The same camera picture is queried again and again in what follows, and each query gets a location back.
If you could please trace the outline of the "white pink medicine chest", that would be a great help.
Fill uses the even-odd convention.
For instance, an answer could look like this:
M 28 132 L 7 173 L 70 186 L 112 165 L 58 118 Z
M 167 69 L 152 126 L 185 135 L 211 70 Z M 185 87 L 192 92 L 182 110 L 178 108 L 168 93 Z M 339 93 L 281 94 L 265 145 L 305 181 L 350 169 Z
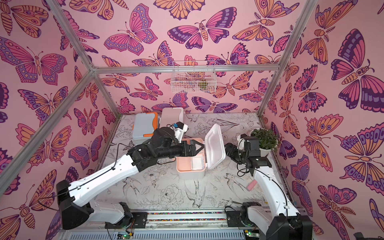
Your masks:
M 204 139 L 185 139 L 198 152 L 192 157 L 176 157 L 177 172 L 181 180 L 200 180 L 206 170 L 217 167 L 226 158 L 221 126 L 214 124 Z

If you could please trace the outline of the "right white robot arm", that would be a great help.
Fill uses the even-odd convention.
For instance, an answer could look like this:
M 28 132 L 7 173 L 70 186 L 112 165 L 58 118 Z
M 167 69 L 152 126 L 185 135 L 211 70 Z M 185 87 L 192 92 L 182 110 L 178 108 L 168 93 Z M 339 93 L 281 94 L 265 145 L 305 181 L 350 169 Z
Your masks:
M 273 165 L 260 151 L 259 139 L 241 135 L 238 145 L 225 144 L 226 155 L 242 165 L 241 173 L 252 175 L 261 187 L 267 207 L 260 203 L 242 203 L 240 216 L 245 225 L 254 225 L 260 240 L 311 240 L 312 221 L 292 204 L 279 184 Z

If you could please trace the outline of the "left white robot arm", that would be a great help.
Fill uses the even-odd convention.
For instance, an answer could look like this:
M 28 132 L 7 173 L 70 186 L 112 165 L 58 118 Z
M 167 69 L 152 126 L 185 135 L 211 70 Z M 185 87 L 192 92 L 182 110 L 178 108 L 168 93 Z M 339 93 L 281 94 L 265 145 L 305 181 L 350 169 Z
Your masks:
M 93 198 L 121 180 L 156 165 L 159 159 L 194 157 L 204 148 L 196 140 L 179 141 L 172 129 L 163 127 L 107 167 L 71 183 L 59 182 L 56 189 L 63 230 L 75 229 L 86 222 L 104 222 L 106 228 L 112 229 L 130 227 L 134 216 L 127 203 L 103 206 Z

